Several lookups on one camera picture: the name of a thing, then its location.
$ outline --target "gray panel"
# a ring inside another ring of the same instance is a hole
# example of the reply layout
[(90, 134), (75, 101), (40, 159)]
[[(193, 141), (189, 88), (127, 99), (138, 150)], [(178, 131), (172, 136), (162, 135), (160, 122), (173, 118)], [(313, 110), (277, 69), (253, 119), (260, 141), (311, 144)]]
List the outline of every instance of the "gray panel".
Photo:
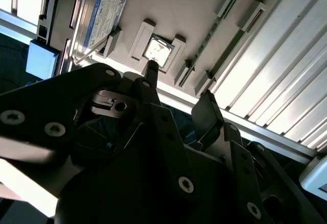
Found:
[(296, 57), (305, 55), (316, 44), (317, 40), (314, 38), (318, 35), (318, 39), (320, 39), (326, 33), (324, 27), (326, 26), (327, 11), (321, 10), (326, 4), (327, 0), (319, 0), (310, 9), (307, 16), (294, 29), (263, 70), (255, 77), (251, 85), (240, 96), (231, 112), (245, 117), (269, 88), (278, 81), (278, 77), (285, 77), (290, 69), (296, 66), (296, 61), (298, 61)]
[(275, 51), (288, 38), (286, 34), (310, 0), (283, 0), (227, 77), (217, 77), (219, 106), (226, 108), (260, 73)]
[(327, 90), (321, 85), (327, 84), (327, 69), (325, 69), (269, 126), (276, 133), (288, 130), (316, 106), (317, 101), (326, 97)]
[(290, 103), (290, 98), (305, 83), (312, 79), (314, 73), (325, 65), (327, 60), (327, 34), (299, 61), (286, 78), (274, 88), (269, 96), (258, 106), (249, 120), (263, 126), (282, 107)]

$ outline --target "screw hole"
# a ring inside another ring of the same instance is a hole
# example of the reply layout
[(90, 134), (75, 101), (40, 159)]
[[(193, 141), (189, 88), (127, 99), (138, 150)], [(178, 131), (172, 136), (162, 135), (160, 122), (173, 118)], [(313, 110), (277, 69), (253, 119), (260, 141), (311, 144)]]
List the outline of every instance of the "screw hole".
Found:
[(250, 174), (250, 171), (249, 171), (249, 169), (248, 168), (246, 168), (246, 167), (244, 167), (243, 168), (243, 171), (247, 174), (247, 175), (249, 175)]
[(166, 136), (169, 140), (174, 140), (174, 135), (172, 133), (167, 133)]
[(125, 103), (118, 103), (116, 106), (115, 106), (116, 110), (117, 111), (123, 111), (127, 108), (127, 105)]
[(162, 119), (162, 121), (164, 121), (164, 122), (168, 122), (168, 118), (166, 117), (166, 116), (161, 116), (161, 119)]
[(151, 86), (151, 85), (150, 85), (148, 82), (146, 82), (146, 81), (143, 81), (142, 84), (145, 85), (146, 87), (150, 87), (150, 86)]

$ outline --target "black plastic part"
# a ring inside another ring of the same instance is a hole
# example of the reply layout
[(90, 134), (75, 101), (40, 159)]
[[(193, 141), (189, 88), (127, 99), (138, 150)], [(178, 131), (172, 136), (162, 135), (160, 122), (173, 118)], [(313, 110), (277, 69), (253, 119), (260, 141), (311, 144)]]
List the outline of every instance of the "black plastic part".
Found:
[[(113, 71), (114, 76), (107, 74), (107, 70)], [(98, 117), (89, 113), (86, 103), (99, 90), (115, 90), (120, 80), (116, 70), (99, 63), (2, 94), (0, 113), (18, 110), (25, 115), (25, 120), (16, 126), (0, 122), (0, 135), (65, 152), (71, 146), (78, 126)], [(64, 125), (65, 134), (61, 137), (47, 135), (44, 127), (49, 122)], [(0, 148), (0, 157), (6, 158), (2, 153)]]
[(198, 179), (196, 187), (202, 196), (202, 201), (189, 209), (170, 198), (160, 161), (148, 154), (149, 151), (151, 147), (141, 139), (102, 168), (76, 176), (59, 199), (55, 223), (234, 223), (232, 221), (242, 220), (241, 215), (235, 214), (237, 200), (232, 177), (221, 163), (186, 148)]
[(150, 84), (154, 87), (157, 87), (157, 80), (158, 80), (158, 70), (159, 65), (157, 62), (151, 60), (148, 61), (146, 67), (144, 68), (142, 74), (144, 78), (150, 82)]
[(279, 213), (282, 212), (284, 215), (284, 223), (326, 223), (269, 150), (257, 142), (251, 142), (247, 148), (265, 171), (264, 176), (257, 172), (263, 202), (269, 196), (276, 196), (282, 202), (283, 210), (279, 210)]
[(220, 136), (220, 130), (224, 125), (215, 96), (207, 90), (192, 109), (192, 121), (194, 123), (197, 140), (201, 141), (204, 151), (210, 147)]

